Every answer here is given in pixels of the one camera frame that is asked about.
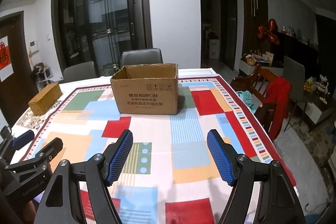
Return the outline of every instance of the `dark curtain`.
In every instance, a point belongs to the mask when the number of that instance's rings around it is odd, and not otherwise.
[[[328,78],[328,91],[332,96],[336,87],[336,20],[316,15],[319,40],[319,69]]]

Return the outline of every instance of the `silver screw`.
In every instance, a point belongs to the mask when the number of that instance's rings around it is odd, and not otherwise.
[[[280,166],[280,162],[278,160],[273,160],[272,161],[272,164],[276,167],[279,167]]]
[[[247,159],[247,156],[245,154],[239,154],[238,159],[241,160],[241,161],[244,161],[244,160]]]
[[[94,156],[93,156],[93,159],[94,160],[101,160],[103,158],[103,155],[102,154],[95,154]]]
[[[67,160],[61,160],[59,162],[60,166],[66,166],[68,164],[68,161]]]

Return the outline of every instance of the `small cardboard box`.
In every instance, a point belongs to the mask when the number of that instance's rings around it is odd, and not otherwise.
[[[53,103],[61,97],[62,92],[58,83],[52,83],[45,86],[38,94],[36,94],[29,102],[34,115],[43,115],[47,113]]]
[[[120,113],[176,115],[176,64],[124,66],[111,78]]]

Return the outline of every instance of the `tablecloth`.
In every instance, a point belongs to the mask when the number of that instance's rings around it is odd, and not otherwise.
[[[120,114],[109,84],[78,87],[47,114],[36,117],[28,109],[20,118],[16,128],[36,134],[20,160],[34,157],[59,137],[63,149],[51,161],[52,170],[61,159],[86,161],[127,128],[133,147],[119,180],[109,187],[123,223],[217,223],[232,188],[221,180],[207,148],[210,129],[254,161],[282,160],[251,111],[219,75],[179,79],[179,95],[183,108],[177,115]],[[142,100],[134,97],[135,104]],[[246,223],[253,222],[259,186],[254,185]],[[80,187],[85,216],[94,223],[85,182]]]

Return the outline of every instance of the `red cloth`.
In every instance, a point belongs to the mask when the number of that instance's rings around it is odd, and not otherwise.
[[[288,117],[289,98],[292,86],[284,78],[278,77],[266,88],[264,103],[277,103],[273,122],[268,132],[272,141],[279,135],[284,118]]]

